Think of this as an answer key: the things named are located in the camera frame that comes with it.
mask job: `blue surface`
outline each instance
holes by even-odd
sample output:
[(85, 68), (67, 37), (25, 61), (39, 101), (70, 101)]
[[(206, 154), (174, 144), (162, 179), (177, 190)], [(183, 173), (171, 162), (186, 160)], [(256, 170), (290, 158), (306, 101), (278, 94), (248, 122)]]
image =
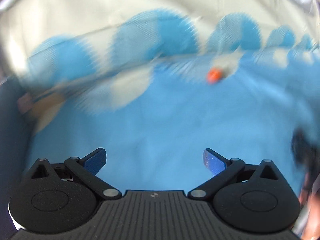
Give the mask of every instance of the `blue surface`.
[(272, 159), (296, 193), (303, 171), (291, 153), (295, 128), (319, 141), (319, 61), (298, 64), (289, 54), (286, 69), (257, 65), (252, 53), (237, 72), (217, 83), (188, 83), (156, 71), (147, 91), (115, 112), (90, 116), (71, 100), (39, 132), (29, 166), (38, 157), (60, 163), (98, 147), (108, 160), (97, 174), (120, 189), (186, 192), (211, 178), (203, 151), (259, 164)]

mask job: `small orange object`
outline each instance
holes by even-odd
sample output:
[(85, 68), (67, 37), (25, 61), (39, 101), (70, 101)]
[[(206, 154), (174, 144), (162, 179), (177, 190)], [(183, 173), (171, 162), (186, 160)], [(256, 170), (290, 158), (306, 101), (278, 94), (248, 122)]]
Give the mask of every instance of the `small orange object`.
[(219, 68), (213, 67), (207, 74), (207, 81), (210, 84), (218, 82), (222, 78), (222, 70)]

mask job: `orange ball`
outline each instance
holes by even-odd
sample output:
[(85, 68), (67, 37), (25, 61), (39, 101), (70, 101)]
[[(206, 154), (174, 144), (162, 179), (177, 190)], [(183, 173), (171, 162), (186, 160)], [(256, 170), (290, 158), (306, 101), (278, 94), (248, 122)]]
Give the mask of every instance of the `orange ball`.
[(222, 79), (222, 70), (219, 68), (213, 67), (207, 74), (207, 82), (210, 84), (218, 82)]

